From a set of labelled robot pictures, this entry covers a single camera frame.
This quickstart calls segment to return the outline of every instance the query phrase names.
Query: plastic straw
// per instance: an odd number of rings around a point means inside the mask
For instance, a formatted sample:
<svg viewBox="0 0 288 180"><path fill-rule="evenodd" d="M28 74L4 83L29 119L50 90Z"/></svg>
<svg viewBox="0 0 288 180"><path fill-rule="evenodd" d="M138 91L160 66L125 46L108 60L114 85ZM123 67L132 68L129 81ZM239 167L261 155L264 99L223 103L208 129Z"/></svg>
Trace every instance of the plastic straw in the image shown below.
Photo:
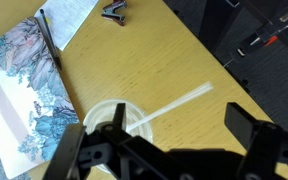
<svg viewBox="0 0 288 180"><path fill-rule="evenodd" d="M210 82L207 82L199 87L197 87L196 89L194 89L193 91L185 94L184 96L176 99L175 101L171 102L170 104L164 106L163 108L155 111L154 113L146 116L145 118L141 119L140 121L137 121L129 126L126 126L126 131L127 132L130 132L131 130L133 130L134 128L146 123L146 122L149 122L150 120L156 118L157 116L160 116L186 102L189 102L205 93L207 93L208 91L212 90L213 89L213 86Z"/></svg>

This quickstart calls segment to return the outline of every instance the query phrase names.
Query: book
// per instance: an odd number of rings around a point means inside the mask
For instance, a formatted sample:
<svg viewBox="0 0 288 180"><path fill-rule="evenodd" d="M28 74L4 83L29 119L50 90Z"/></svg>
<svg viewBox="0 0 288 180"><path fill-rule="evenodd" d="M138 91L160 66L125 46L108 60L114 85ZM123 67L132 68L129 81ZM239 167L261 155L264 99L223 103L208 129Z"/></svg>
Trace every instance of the book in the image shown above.
<svg viewBox="0 0 288 180"><path fill-rule="evenodd" d="M0 37L0 159L12 179L52 158L78 123L34 17Z"/></svg>

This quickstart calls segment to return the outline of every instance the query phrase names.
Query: paper sheet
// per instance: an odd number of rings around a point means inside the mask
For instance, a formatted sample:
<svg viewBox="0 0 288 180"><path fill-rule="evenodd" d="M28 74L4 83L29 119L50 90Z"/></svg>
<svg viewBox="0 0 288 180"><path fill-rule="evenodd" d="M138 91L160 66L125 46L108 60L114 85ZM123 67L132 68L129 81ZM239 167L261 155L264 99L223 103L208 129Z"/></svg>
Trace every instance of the paper sheet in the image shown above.
<svg viewBox="0 0 288 180"><path fill-rule="evenodd" d="M97 2L98 0L47 0L43 4L40 9L45 12L56 47L64 50ZM34 16L42 22L39 10Z"/></svg>

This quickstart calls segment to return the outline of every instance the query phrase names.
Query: pen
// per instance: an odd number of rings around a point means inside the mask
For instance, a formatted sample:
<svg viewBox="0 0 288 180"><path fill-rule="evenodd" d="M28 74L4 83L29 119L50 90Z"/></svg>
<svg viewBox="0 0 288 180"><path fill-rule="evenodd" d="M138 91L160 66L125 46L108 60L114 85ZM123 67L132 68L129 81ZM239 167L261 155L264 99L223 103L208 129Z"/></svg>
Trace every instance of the pen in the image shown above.
<svg viewBox="0 0 288 180"><path fill-rule="evenodd" d="M40 13L42 14L42 19L43 19L43 23L45 25L45 29L46 29L46 34L48 36L48 40L50 42L50 52L51 52L51 55L52 55L52 58L56 64L56 66L62 70L62 64L61 64L61 61L60 61L60 57L57 53L57 50L56 50L56 47L54 45L54 42L53 42L53 39L52 39L52 36L51 36L51 31L50 29L48 28L48 24L47 24L47 21L46 21L46 17L45 17L45 14L44 14L44 10L43 9L40 9Z"/></svg>

